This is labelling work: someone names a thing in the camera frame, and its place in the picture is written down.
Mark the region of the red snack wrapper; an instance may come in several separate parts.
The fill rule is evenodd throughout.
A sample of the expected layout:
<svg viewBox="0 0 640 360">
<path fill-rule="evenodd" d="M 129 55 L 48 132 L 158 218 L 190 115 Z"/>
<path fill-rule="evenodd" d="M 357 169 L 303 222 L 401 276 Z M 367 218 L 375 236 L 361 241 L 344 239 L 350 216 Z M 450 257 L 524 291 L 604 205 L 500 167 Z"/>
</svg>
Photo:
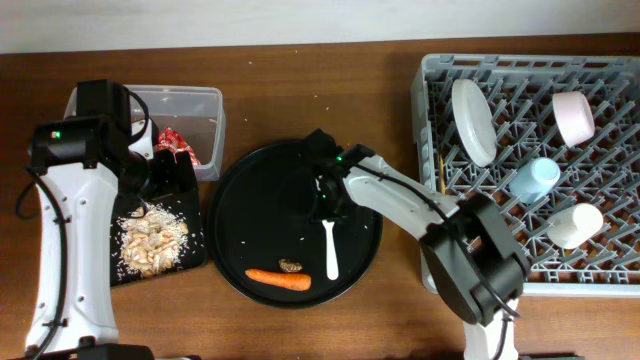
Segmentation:
<svg viewBox="0 0 640 360">
<path fill-rule="evenodd" d="M 157 151 L 169 150 L 172 154 L 186 152 L 189 154 L 193 165 L 200 165 L 201 162 L 196 157 L 194 149 L 184 140 L 184 138 L 170 127 L 164 128 L 158 135 L 158 143 L 155 146 Z"/>
</svg>

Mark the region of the white plastic fork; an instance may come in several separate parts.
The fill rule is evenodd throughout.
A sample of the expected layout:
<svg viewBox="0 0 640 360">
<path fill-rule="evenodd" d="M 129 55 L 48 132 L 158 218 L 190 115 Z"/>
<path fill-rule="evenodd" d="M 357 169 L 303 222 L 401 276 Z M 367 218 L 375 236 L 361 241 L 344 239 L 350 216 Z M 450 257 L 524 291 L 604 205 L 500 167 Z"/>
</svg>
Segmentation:
<svg viewBox="0 0 640 360">
<path fill-rule="evenodd" d="M 323 220 L 322 225 L 326 239 L 326 275 L 329 280 L 335 281 L 339 277 L 339 266 L 333 235 L 334 223 L 329 220 Z"/>
</svg>

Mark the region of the round black tray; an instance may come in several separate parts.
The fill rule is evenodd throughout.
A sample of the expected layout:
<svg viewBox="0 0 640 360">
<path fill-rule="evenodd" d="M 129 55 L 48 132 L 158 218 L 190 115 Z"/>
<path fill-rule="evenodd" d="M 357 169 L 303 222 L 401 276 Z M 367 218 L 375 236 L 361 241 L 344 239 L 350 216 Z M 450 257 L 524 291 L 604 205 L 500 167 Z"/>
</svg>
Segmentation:
<svg viewBox="0 0 640 360">
<path fill-rule="evenodd" d="M 206 238 L 218 270 L 238 292 L 269 306 L 308 308 L 349 290 L 368 270 L 379 248 L 383 218 L 350 209 L 333 228 L 339 276 L 326 275 L 324 227 L 308 218 L 311 174 L 298 140 L 261 147 L 224 174 L 209 202 Z M 277 272 L 282 259 L 301 264 L 311 278 L 302 292 L 251 280 L 248 269 Z"/>
</svg>

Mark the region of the brown food scrap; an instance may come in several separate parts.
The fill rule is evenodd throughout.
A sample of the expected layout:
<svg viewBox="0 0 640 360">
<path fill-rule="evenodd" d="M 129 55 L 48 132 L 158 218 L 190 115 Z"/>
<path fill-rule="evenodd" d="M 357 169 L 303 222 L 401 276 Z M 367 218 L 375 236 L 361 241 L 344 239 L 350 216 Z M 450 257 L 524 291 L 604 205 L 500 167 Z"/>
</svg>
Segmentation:
<svg viewBox="0 0 640 360">
<path fill-rule="evenodd" d="M 279 267 L 285 273 L 299 273 L 303 270 L 303 266 L 289 259 L 280 259 Z"/>
</svg>

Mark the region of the orange carrot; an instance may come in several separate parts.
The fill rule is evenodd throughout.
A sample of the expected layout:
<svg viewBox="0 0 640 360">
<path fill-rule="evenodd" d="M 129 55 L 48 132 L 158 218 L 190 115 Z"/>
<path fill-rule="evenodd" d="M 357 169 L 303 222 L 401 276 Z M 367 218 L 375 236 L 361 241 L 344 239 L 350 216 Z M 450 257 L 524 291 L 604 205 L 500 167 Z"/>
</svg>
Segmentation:
<svg viewBox="0 0 640 360">
<path fill-rule="evenodd" d="M 276 273 L 260 269 L 248 269 L 245 271 L 245 275 L 253 281 L 292 291 L 307 291 L 312 285 L 311 277 L 300 273 Z"/>
</svg>

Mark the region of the wooden chopstick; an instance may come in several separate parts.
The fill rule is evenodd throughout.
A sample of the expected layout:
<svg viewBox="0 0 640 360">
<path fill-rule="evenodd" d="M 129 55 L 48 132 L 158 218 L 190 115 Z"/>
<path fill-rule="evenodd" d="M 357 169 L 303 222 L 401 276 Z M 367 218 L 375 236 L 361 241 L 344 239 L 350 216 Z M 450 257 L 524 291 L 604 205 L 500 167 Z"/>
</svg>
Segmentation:
<svg viewBox="0 0 640 360">
<path fill-rule="evenodd" d="M 439 183 L 440 183 L 440 192 L 444 195 L 447 194 L 447 190 L 446 190 L 446 181 L 445 181 L 445 168 L 444 168 L 444 159 L 442 154 L 439 154 Z"/>
</svg>

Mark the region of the grey plate with food scraps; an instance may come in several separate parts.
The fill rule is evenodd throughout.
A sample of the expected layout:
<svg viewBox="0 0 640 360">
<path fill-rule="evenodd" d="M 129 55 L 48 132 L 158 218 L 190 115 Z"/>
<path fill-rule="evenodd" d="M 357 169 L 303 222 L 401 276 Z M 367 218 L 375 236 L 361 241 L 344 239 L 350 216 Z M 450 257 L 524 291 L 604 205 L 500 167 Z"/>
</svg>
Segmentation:
<svg viewBox="0 0 640 360">
<path fill-rule="evenodd" d="M 457 79 L 452 86 L 451 103 L 465 151 L 477 166 L 488 166 L 497 155 L 497 133 L 483 92 L 474 81 Z"/>
</svg>

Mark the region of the blue plastic cup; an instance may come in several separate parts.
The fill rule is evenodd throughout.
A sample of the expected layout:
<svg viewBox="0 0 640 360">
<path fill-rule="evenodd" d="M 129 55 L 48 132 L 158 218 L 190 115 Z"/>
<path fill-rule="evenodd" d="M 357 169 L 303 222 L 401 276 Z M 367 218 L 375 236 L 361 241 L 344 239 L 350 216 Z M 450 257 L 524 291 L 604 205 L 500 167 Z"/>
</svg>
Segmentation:
<svg viewBox="0 0 640 360">
<path fill-rule="evenodd" d="M 522 203 L 532 204 L 553 189 L 560 175 L 561 170 L 554 160 L 536 158 L 517 171 L 509 183 L 509 190 Z"/>
</svg>

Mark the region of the cream paper cup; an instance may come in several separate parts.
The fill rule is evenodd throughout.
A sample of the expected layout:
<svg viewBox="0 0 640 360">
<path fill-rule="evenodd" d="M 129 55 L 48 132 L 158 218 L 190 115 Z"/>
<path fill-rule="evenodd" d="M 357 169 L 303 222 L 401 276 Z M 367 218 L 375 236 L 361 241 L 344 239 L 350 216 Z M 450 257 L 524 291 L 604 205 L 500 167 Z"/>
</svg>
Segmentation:
<svg viewBox="0 0 640 360">
<path fill-rule="evenodd" d="M 594 236 L 603 226 L 602 212 L 589 203 L 579 203 L 552 215 L 546 232 L 549 240 L 563 249 L 574 249 Z"/>
</svg>

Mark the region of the pink bowl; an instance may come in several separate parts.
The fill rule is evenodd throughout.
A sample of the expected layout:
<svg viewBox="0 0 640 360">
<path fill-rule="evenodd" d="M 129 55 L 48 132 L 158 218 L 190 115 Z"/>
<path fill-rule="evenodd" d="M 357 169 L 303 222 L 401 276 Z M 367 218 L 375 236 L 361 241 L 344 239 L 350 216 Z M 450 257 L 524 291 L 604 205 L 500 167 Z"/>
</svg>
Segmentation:
<svg viewBox="0 0 640 360">
<path fill-rule="evenodd" d="M 595 134 L 595 123 L 586 96 L 579 92 L 562 92 L 552 96 L 556 124 L 564 143 L 573 147 Z"/>
</svg>

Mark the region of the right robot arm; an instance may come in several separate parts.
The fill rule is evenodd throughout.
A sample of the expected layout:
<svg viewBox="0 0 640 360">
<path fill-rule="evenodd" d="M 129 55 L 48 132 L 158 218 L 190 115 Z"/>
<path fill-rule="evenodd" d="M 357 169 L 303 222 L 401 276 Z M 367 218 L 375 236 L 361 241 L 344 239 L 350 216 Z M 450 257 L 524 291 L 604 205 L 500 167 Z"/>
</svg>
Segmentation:
<svg viewBox="0 0 640 360">
<path fill-rule="evenodd" d="M 494 200 L 466 200 L 425 187 L 370 148 L 343 149 L 320 129 L 301 142 L 311 172 L 313 220 L 368 208 L 419 243 L 435 291 L 463 322 L 464 357 L 516 359 L 516 310 L 531 264 Z"/>
</svg>

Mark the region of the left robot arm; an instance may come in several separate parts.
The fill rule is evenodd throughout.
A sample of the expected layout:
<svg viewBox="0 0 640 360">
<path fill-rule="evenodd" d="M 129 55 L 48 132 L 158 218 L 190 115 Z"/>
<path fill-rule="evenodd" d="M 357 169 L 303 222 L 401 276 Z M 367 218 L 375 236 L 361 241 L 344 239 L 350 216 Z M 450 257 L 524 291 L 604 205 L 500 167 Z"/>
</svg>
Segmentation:
<svg viewBox="0 0 640 360">
<path fill-rule="evenodd" d="M 111 288 L 206 259 L 198 173 L 159 142 L 163 118 L 195 113 L 188 88 L 92 80 L 62 120 L 35 129 L 27 173 L 42 230 L 28 358 L 152 357 L 119 342 Z"/>
</svg>

